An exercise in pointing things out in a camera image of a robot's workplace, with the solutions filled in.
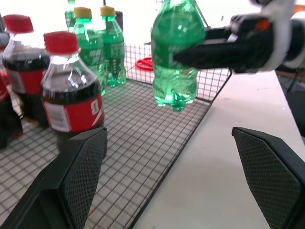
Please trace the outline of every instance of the dark cola liquid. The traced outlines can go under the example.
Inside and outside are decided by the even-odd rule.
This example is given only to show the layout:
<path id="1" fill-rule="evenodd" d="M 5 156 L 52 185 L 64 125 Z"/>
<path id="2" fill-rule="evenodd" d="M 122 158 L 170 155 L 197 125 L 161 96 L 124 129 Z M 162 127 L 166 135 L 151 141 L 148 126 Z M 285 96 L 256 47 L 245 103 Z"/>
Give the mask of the dark cola liquid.
<path id="1" fill-rule="evenodd" d="M 8 141 L 22 134 L 22 125 L 12 107 L 10 96 L 0 102 L 0 114 L 0 148 L 3 148 Z"/>
<path id="2" fill-rule="evenodd" d="M 14 54 L 9 58 L 3 59 L 3 65 L 7 69 L 16 72 L 44 70 L 49 67 L 49 63 L 49 56 L 38 53 Z M 37 121 L 42 127 L 47 127 L 49 124 L 42 106 L 41 94 L 15 93 L 20 99 L 20 108 L 23 115 Z"/>
<path id="3" fill-rule="evenodd" d="M 52 89 L 45 89 L 42 87 L 42 99 L 50 104 L 57 104 L 57 105 L 70 105 L 70 104 L 79 104 L 86 102 L 88 100 L 96 98 L 101 93 L 101 87 L 98 79 L 92 82 L 85 87 L 82 85 L 82 82 L 75 82 L 79 83 L 79 87 L 82 87 L 79 90 L 71 90 L 71 91 L 60 91 L 65 90 L 65 88 L 69 88 L 71 85 L 70 82 L 67 81 L 67 76 L 71 76 L 73 78 L 73 74 L 71 75 L 70 72 L 68 73 L 60 73 L 52 75 L 52 87 L 56 88 L 56 91 Z M 75 78 L 80 79 L 79 74 L 75 73 Z M 99 128 L 104 126 L 104 120 L 97 123 L 93 128 Z M 59 150 L 62 150 L 65 143 L 72 137 L 78 135 L 82 131 L 78 132 L 60 132 L 54 130 L 56 137 L 57 137 L 57 147 Z"/>

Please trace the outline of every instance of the soda bottle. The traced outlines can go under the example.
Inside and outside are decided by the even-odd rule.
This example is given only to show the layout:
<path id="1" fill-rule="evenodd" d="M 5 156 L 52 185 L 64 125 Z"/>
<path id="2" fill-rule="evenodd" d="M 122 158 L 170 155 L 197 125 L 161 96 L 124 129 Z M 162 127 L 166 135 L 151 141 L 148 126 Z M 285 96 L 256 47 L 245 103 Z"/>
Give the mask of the soda bottle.
<path id="1" fill-rule="evenodd" d="M 66 141 L 80 132 L 103 127 L 101 87 L 80 59 L 74 33 L 46 33 L 44 41 L 51 63 L 41 82 L 42 100 L 57 136 L 57 146 L 62 149 Z"/>
<path id="2" fill-rule="evenodd" d="M 123 84 L 126 81 L 126 70 L 124 67 L 125 44 L 123 32 L 115 19 L 113 7 L 101 7 L 102 16 L 102 43 L 103 59 L 102 67 L 110 87 Z"/>
<path id="3" fill-rule="evenodd" d="M 67 10 L 65 11 L 65 19 L 69 32 L 73 31 L 75 25 L 74 7 L 75 7 L 75 0 L 68 0 Z"/>
<path id="4" fill-rule="evenodd" d="M 13 109 L 10 94 L 0 77 L 0 149 L 22 133 L 21 120 Z"/>
<path id="5" fill-rule="evenodd" d="M 173 56 L 205 38 L 199 12 L 195 0 L 165 0 L 154 21 L 152 88 L 158 106 L 169 104 L 174 111 L 182 111 L 194 101 L 198 70 L 173 61 Z"/>
<path id="6" fill-rule="evenodd" d="M 40 83 L 50 58 L 45 52 L 42 36 L 33 33 L 31 19 L 23 15 L 3 17 L 10 41 L 3 53 L 3 65 L 12 90 L 20 99 L 23 115 L 48 126 L 41 103 Z"/>
<path id="7" fill-rule="evenodd" d="M 101 36 L 93 28 L 91 10 L 85 7 L 74 9 L 76 23 L 73 33 L 77 35 L 80 44 L 81 60 L 94 72 L 101 83 L 101 93 L 105 94 L 106 79 L 102 72 L 102 42 Z"/>

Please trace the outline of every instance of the sprite bottle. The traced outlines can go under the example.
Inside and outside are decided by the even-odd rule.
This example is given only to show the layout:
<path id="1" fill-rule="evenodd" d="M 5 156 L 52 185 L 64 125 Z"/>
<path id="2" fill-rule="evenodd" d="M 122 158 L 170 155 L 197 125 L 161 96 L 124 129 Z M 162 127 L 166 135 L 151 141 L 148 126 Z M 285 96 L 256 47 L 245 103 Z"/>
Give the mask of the sprite bottle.
<path id="1" fill-rule="evenodd" d="M 74 7 L 75 0 L 68 0 L 68 7 L 65 11 L 66 24 L 69 32 L 73 31 L 73 27 L 75 25 L 75 17 L 74 17 Z"/>
<path id="2" fill-rule="evenodd" d="M 158 106 L 169 104 L 182 111 L 197 94 L 198 70 L 173 60 L 173 56 L 201 42 L 205 28 L 195 0 L 165 0 L 154 21 L 152 62 L 153 94 Z"/>
<path id="3" fill-rule="evenodd" d="M 75 7 L 76 23 L 73 33 L 76 34 L 81 48 L 81 60 L 93 71 L 101 84 L 101 93 L 105 94 L 106 78 L 102 69 L 102 38 L 100 32 L 94 29 L 91 10 L 85 7 Z"/>
<path id="4" fill-rule="evenodd" d="M 107 84 L 110 87 L 114 87 L 126 81 L 124 36 L 115 19 L 113 7 L 101 7 L 101 16 L 102 30 L 100 32 L 103 43 L 103 73 L 107 78 Z"/>

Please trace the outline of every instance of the metal grid tray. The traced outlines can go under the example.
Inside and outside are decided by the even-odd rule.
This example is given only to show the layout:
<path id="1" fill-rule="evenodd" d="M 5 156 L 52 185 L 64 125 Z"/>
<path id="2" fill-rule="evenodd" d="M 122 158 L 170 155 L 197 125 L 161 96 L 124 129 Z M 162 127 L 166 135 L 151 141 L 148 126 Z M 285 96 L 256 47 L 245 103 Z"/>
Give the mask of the metal grid tray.
<path id="1" fill-rule="evenodd" d="M 108 149 L 86 229 L 123 229 L 135 224 L 230 76 L 227 70 L 200 72 L 194 103 L 180 113 L 160 108 L 148 84 L 153 72 L 134 67 L 149 52 L 147 46 L 127 46 L 127 75 L 136 81 L 108 89 L 103 97 Z M 16 99 L 13 104 L 18 108 Z M 58 154 L 49 128 L 22 122 L 24 135 L 0 151 L 0 225 Z"/>

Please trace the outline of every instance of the coca-cola bottle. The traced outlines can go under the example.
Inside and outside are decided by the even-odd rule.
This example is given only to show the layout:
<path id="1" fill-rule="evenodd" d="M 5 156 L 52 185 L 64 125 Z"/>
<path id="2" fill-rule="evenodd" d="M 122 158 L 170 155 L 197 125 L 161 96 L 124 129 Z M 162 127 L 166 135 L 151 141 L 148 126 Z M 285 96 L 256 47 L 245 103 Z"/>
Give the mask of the coca-cola bottle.
<path id="1" fill-rule="evenodd" d="M 42 35 L 33 33 L 30 17 L 7 15 L 3 19 L 10 33 L 9 44 L 3 53 L 3 65 L 12 90 L 20 99 L 23 115 L 47 127 L 40 84 L 50 59 L 45 52 Z"/>
<path id="2" fill-rule="evenodd" d="M 101 86 L 80 59 L 74 33 L 47 33 L 44 41 L 51 62 L 41 82 L 42 100 L 57 146 L 62 149 L 71 137 L 103 126 Z"/>
<path id="3" fill-rule="evenodd" d="M 21 120 L 12 107 L 10 94 L 0 77 L 0 148 L 22 133 Z"/>

